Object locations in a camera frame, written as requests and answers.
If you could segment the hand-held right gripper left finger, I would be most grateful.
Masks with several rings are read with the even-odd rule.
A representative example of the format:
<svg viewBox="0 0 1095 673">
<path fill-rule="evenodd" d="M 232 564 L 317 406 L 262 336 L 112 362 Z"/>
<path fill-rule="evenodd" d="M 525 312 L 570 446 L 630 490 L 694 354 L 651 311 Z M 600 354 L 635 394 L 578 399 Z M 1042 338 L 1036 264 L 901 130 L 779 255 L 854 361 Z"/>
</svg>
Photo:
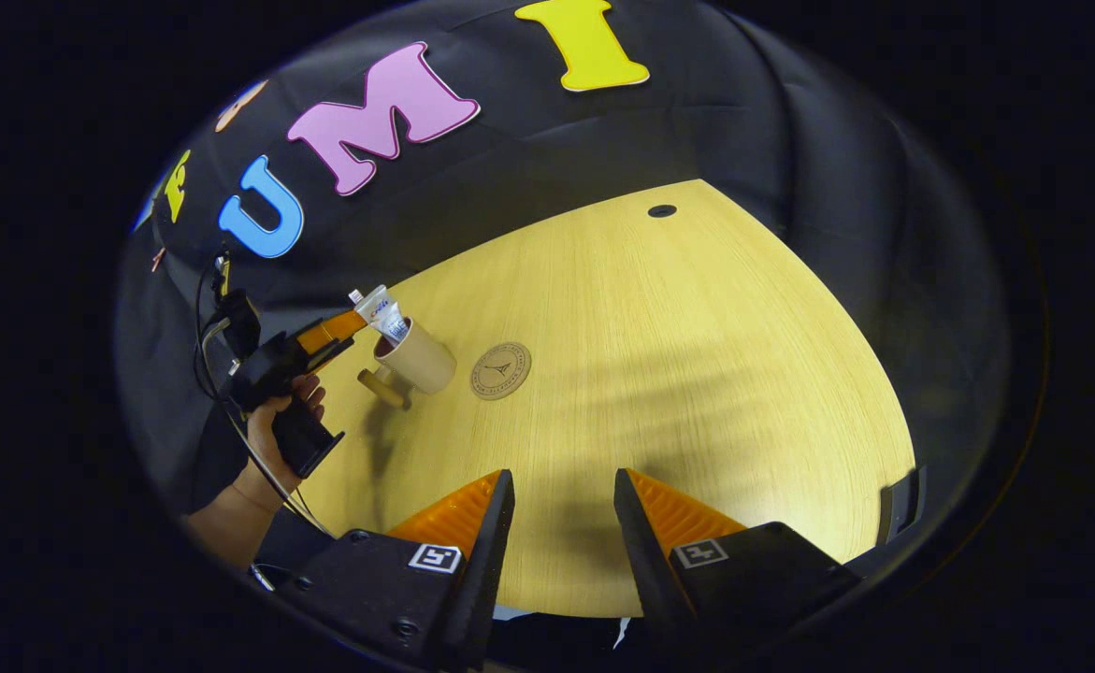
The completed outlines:
<svg viewBox="0 0 1095 673">
<path fill-rule="evenodd" d="M 495 469 L 387 533 L 353 529 L 274 595 L 384 672 L 479 672 L 514 512 Z"/>
</svg>

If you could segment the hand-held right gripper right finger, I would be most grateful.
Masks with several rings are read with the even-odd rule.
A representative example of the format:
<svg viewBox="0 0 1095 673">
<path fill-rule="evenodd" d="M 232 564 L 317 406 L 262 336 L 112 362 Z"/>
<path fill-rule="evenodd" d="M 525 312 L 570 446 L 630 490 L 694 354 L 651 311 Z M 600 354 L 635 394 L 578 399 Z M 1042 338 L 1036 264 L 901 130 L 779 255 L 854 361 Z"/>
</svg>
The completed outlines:
<svg viewBox="0 0 1095 673">
<path fill-rule="evenodd" d="M 748 527 L 638 469 L 618 469 L 614 508 L 642 618 L 666 655 L 753 654 L 858 585 L 789 525 Z"/>
</svg>

